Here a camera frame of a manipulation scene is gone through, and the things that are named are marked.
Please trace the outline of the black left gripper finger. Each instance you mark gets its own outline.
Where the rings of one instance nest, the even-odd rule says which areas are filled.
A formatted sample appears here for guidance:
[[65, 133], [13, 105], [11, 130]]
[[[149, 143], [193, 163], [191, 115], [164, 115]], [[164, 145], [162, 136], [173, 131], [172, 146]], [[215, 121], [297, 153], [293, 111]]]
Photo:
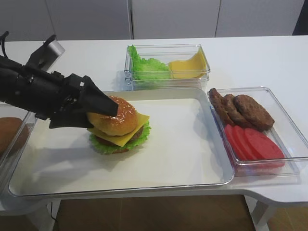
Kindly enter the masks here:
[[82, 81], [84, 83], [80, 92], [82, 110], [106, 116], [116, 116], [118, 104], [105, 95], [90, 77], [83, 77]]

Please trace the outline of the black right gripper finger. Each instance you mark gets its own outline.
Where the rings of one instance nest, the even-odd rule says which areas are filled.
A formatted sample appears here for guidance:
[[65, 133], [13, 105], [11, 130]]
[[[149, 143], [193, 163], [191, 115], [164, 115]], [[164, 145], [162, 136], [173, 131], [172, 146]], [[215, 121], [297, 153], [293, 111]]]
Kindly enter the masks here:
[[93, 128], [94, 125], [89, 122], [87, 112], [82, 110], [49, 110], [50, 124], [49, 128]]

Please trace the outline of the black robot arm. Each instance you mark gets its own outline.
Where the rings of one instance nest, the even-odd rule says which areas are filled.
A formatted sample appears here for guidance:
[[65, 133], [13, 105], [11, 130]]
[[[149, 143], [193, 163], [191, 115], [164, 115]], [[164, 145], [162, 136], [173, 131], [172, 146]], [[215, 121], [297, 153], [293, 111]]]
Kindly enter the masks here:
[[0, 100], [50, 120], [50, 128], [93, 128], [87, 114], [116, 116], [118, 104], [105, 95], [89, 76], [22, 65], [0, 58]]

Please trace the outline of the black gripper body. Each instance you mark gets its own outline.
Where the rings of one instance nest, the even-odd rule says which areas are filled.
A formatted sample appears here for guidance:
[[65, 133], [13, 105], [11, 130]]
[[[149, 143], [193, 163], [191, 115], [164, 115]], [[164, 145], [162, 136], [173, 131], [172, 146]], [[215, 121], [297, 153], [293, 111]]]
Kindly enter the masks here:
[[14, 106], [39, 119], [87, 120], [93, 81], [88, 77], [25, 69], [14, 72]]

